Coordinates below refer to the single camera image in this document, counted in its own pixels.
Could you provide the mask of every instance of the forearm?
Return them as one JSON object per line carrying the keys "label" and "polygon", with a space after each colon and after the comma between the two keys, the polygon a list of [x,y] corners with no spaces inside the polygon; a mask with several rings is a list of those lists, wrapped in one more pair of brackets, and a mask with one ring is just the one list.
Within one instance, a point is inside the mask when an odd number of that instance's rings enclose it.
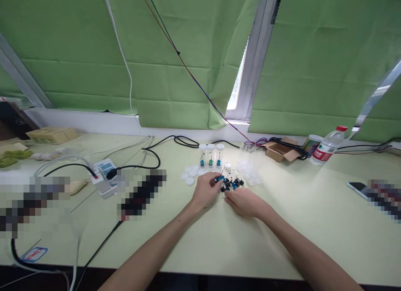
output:
{"label": "forearm", "polygon": [[118,268],[99,291],[145,290],[199,210],[192,202],[188,203],[173,220]]}
{"label": "forearm", "polygon": [[260,219],[272,230],[314,290],[362,290],[327,254],[304,237],[273,209]]}

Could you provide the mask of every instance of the plastic water bottle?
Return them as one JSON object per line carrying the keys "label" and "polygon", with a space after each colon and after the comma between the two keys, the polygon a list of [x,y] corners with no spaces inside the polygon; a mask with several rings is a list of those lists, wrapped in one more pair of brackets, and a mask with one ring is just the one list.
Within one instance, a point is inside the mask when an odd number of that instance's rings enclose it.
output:
{"label": "plastic water bottle", "polygon": [[323,166],[327,160],[334,154],[338,147],[345,138],[345,132],[348,127],[337,126],[336,130],[329,133],[320,145],[317,147],[316,151],[313,153],[309,161],[312,164]]}

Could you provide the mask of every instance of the smartphone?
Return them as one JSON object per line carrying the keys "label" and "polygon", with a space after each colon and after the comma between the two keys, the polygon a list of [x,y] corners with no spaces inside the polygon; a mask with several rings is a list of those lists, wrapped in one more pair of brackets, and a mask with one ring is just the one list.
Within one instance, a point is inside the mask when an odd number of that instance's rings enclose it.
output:
{"label": "smartphone", "polygon": [[347,182],[347,186],[368,200],[368,187],[361,182]]}

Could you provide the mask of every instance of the red bottle cap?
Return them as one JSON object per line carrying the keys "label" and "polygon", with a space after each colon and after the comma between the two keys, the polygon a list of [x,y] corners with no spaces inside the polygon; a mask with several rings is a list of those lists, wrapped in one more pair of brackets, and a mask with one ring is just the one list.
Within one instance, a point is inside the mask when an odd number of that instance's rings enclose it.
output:
{"label": "red bottle cap", "polygon": [[337,126],[337,128],[336,128],[336,130],[338,130],[338,131],[347,131],[347,129],[348,129],[348,127],[346,127],[346,126]]}

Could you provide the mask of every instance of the red wire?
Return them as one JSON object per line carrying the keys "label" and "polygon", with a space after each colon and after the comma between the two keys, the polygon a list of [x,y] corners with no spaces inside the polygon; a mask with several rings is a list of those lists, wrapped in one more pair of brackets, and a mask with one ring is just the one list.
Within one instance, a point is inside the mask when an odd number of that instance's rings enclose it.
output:
{"label": "red wire", "polygon": [[[166,36],[166,38],[168,39],[169,43],[171,44],[171,46],[174,48],[174,50],[177,52],[176,48],[174,47],[173,43],[171,42],[170,38],[167,36],[166,32],[164,31],[162,25],[160,24],[159,20],[157,19],[155,13],[153,12],[153,10],[151,9],[150,5],[148,4],[147,0],[145,0],[146,5],[148,6],[149,10],[151,11],[151,13],[153,14],[153,17],[155,18],[156,22],[159,24],[160,29],[163,31],[164,35]],[[191,77],[196,81],[196,83],[200,86],[201,84],[196,80],[196,78],[192,75],[191,71],[188,69],[188,67],[185,65],[183,59],[181,58],[180,55],[178,55],[178,57],[180,58],[181,62],[183,63],[184,67],[187,69],[188,73],[191,75]],[[240,134],[242,134],[242,136],[244,138],[246,138],[249,142],[253,143],[250,139],[248,139],[242,132],[240,132],[233,124],[231,124],[225,116],[223,116],[217,109],[217,107],[214,105],[214,103],[209,99],[209,102],[212,104],[212,106],[217,110],[217,112],[220,114],[220,116],[228,123],[230,124],[236,131],[238,131]]]}

